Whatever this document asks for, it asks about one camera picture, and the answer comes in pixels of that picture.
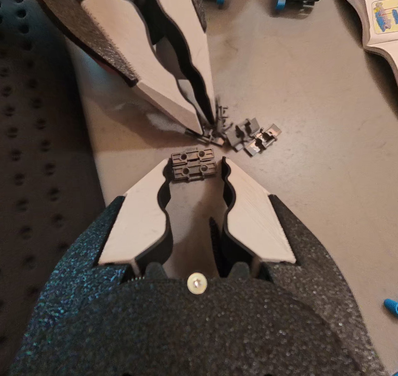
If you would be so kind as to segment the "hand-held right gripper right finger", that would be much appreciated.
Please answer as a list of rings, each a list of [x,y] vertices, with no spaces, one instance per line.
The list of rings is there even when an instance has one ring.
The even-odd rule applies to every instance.
[[[271,194],[226,156],[221,160],[221,177],[226,205],[221,253],[227,264],[243,262],[252,272],[266,263],[296,265]]]

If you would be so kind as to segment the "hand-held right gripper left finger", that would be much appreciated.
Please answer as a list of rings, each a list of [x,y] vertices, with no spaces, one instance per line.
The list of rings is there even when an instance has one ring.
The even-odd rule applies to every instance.
[[[170,160],[164,159],[122,196],[122,205],[99,255],[98,265],[130,265],[143,276],[151,263],[164,264],[173,236],[166,206],[170,195]]]

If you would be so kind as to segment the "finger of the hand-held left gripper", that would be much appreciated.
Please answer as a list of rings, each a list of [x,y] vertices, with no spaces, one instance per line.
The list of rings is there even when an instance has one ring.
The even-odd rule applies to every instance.
[[[137,6],[128,0],[83,0],[82,7],[116,54],[136,73],[133,91],[187,130],[202,135],[196,106],[160,62]]]
[[[153,0],[155,20],[164,30],[183,76],[208,124],[215,124],[215,92],[202,0]]]

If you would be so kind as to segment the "grey track link piece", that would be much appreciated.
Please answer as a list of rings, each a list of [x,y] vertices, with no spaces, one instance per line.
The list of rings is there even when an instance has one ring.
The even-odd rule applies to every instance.
[[[173,180],[197,181],[217,172],[217,164],[212,148],[200,149],[198,147],[186,148],[171,154]]]

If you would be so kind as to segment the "grey track link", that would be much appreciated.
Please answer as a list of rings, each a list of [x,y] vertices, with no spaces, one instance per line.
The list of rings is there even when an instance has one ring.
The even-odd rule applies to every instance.
[[[235,152],[239,152],[252,142],[260,130],[257,119],[246,118],[238,124],[234,124],[226,131],[226,139]]]
[[[260,128],[253,139],[245,145],[244,150],[251,157],[262,153],[278,139],[281,129],[276,124],[271,124],[268,128]]]

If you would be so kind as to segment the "grey desk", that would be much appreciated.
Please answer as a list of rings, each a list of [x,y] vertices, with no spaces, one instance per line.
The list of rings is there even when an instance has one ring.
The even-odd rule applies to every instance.
[[[300,219],[329,251],[361,308],[387,372],[397,372],[397,86],[389,64],[366,53],[361,23],[345,0],[321,0],[301,17],[274,14],[275,0],[205,3],[215,92],[239,123],[275,123],[278,141],[251,158],[229,157]],[[80,96],[107,206],[180,148],[203,146],[133,96],[72,42]],[[169,277],[217,276],[209,218],[221,226],[216,177],[172,183],[174,249]]]

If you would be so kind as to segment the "instruction booklet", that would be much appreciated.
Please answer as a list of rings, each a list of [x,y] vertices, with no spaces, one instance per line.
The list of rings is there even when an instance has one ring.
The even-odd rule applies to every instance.
[[[398,81],[398,0],[346,0],[358,14],[362,46],[383,57]]]

